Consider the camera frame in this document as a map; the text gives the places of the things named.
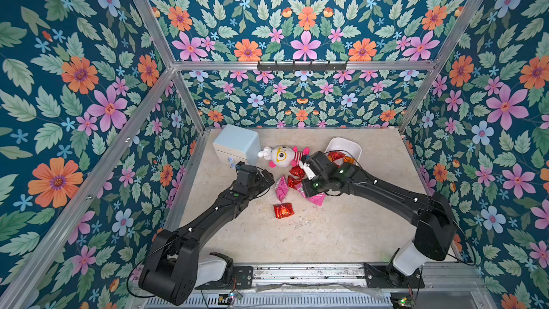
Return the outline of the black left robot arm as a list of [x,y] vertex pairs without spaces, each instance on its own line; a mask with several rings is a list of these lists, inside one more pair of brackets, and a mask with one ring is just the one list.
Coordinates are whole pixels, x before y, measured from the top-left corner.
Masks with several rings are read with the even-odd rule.
[[243,162],[237,164],[236,174],[236,180],[204,213],[177,230],[162,230],[157,234],[140,263],[143,266],[138,280],[141,290],[178,306],[197,286],[223,279],[225,268],[213,273],[200,270],[202,248],[275,183],[269,171]]

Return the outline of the pink tea bag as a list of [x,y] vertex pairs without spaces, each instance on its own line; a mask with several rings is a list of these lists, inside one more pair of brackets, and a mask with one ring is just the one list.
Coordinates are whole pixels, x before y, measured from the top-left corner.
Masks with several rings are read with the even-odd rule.
[[287,197],[289,187],[287,184],[287,178],[282,176],[275,184],[275,194],[277,199],[282,203]]
[[303,189],[300,189],[300,193],[302,194],[302,196],[306,200],[308,200],[312,204],[317,205],[319,207],[323,205],[323,203],[325,201],[325,198],[326,198],[326,194],[324,194],[324,193],[320,193],[320,194],[314,195],[312,197],[308,197]]

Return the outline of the red tea bag top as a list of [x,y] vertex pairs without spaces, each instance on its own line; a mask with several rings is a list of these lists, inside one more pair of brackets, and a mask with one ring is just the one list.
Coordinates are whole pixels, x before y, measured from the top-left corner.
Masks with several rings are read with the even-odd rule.
[[299,179],[303,179],[305,177],[305,172],[299,165],[292,167],[290,170],[290,174],[291,176]]
[[291,175],[287,177],[287,184],[289,188],[294,190],[301,190],[303,188],[302,180]]

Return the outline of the orange tea bag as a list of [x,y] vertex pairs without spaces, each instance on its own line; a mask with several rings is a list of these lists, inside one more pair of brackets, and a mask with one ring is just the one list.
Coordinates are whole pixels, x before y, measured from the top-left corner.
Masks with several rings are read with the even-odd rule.
[[344,162],[344,163],[349,163],[349,164],[351,164],[351,165],[354,165],[354,164],[355,164],[355,159],[352,158],[352,157],[349,157],[349,156],[345,156],[345,157],[343,158],[343,162]]

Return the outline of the red tea bag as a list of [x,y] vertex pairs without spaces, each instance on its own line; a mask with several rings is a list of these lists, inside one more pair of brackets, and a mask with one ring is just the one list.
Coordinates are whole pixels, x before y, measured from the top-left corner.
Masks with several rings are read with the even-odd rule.
[[290,174],[291,176],[299,179],[303,179],[305,177],[305,172],[299,165],[292,167],[290,170]]
[[287,184],[289,188],[294,190],[301,190],[303,188],[302,180],[291,175],[287,177]]
[[277,219],[291,217],[295,214],[291,203],[282,203],[274,206],[274,215]]
[[338,160],[344,160],[345,157],[346,157],[345,153],[340,152],[340,151],[330,151],[329,153],[327,153],[327,156],[328,156],[328,159],[331,162],[336,162]]

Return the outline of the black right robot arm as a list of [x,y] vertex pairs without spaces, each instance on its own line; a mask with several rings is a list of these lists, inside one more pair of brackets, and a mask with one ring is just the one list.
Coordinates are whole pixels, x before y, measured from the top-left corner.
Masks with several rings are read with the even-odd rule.
[[307,197],[329,191],[354,195],[390,210],[416,228],[414,237],[388,264],[389,271],[412,276],[425,263],[446,259],[458,225],[442,194],[414,193],[373,176],[358,164],[337,164],[324,152],[304,157],[300,167],[307,176],[303,180]]

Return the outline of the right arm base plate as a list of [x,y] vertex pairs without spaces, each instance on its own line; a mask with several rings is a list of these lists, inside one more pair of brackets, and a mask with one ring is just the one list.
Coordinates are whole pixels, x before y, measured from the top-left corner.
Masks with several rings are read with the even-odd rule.
[[413,271],[411,276],[406,276],[389,263],[387,265],[363,264],[365,279],[369,288],[408,289],[425,287],[423,281],[423,268]]

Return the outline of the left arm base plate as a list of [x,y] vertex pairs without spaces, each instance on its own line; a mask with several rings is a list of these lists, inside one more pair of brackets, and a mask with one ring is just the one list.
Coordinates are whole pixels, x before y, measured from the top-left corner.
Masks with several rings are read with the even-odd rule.
[[236,266],[234,260],[221,253],[210,253],[199,259],[197,290],[247,290],[252,287],[254,268]]

